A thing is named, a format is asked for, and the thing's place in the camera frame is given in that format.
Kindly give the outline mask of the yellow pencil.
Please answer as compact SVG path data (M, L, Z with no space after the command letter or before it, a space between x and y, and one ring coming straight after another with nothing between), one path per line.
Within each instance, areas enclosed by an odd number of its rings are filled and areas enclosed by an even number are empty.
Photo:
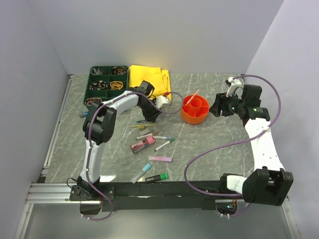
M136 125L130 125L130 127L141 127L141 126L144 126L144 127L147 127L147 126L155 126L156 124L136 124Z

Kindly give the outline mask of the white marker blue cap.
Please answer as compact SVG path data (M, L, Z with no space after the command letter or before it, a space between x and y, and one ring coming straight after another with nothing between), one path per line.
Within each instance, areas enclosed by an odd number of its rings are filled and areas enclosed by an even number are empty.
M154 136L155 139L172 139L171 136Z

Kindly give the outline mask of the orange round divided container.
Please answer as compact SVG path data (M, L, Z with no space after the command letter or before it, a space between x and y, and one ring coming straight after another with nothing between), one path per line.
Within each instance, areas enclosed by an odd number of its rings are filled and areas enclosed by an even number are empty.
M188 124L201 124L209 112L209 103L199 95L194 96L190 103L187 103L191 97L192 95L189 95L183 99L183 106L180 111L181 117Z

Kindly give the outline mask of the orange pen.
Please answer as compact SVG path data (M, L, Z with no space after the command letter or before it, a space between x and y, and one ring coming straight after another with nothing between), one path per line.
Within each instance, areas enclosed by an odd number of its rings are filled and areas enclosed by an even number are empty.
M189 100L186 102L186 105L190 104L190 102L194 99L194 97L197 95L198 92L199 92L199 89L189 98Z

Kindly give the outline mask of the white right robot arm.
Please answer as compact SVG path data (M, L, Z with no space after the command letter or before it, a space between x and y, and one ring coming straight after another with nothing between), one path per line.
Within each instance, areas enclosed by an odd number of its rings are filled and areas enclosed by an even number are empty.
M242 95L218 93L209 111L214 116L238 115L251 139L254 171L248 176L223 174L218 192L223 198L241 194L247 203L280 206L294 181L276 152L270 129L270 116L260 106L262 88L245 85Z

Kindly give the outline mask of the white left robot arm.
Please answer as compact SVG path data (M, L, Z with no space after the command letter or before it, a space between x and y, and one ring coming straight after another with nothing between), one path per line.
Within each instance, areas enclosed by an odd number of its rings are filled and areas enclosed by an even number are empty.
M116 117L138 106L146 121L155 122L160 111L151 95L155 87L147 82L128 88L121 95L105 101L93 102L83 124L86 139L84 166L77 179L77 186L88 200L99 196L100 166L104 147L114 133Z

